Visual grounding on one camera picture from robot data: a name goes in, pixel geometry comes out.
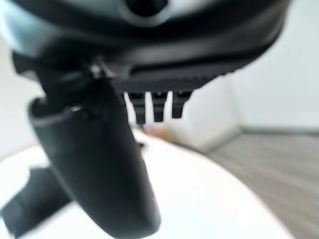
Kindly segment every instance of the white table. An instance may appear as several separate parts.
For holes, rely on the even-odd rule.
[[[134,134],[139,142],[146,144],[143,155],[162,217],[160,230],[149,239],[293,239],[259,198],[220,166],[198,153],[139,131]],[[38,146],[9,161],[17,168],[47,164]],[[111,237],[76,203],[23,237],[108,238]]]

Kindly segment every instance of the black clip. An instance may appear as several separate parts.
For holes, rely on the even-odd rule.
[[[172,118],[180,119],[183,115],[183,108],[185,103],[191,97],[193,92],[173,92],[173,107],[172,107]]]
[[[164,107],[167,100],[167,92],[152,93],[154,121],[163,122],[164,120]]]
[[[129,97],[136,112],[136,123],[145,124],[145,94],[129,93]]]

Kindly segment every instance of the black handle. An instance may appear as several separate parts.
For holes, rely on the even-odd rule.
[[[140,149],[107,82],[96,80],[83,102],[62,111],[35,100],[29,119],[58,178],[104,231],[132,239],[158,230]]]
[[[10,234],[19,238],[70,202],[50,168],[31,169],[27,185],[0,214]]]

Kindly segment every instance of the floor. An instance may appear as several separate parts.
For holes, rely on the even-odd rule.
[[[319,238],[319,135],[245,133],[209,157],[250,187],[296,238]]]

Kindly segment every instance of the white wall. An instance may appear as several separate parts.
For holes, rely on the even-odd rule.
[[[27,105],[41,89],[13,71],[9,47],[0,38],[0,161],[35,142],[27,121]]]
[[[195,91],[185,105],[183,119],[166,121],[179,142],[206,151],[237,130],[227,79],[219,77]]]
[[[319,0],[295,0],[277,43],[231,85],[243,126],[319,129]]]

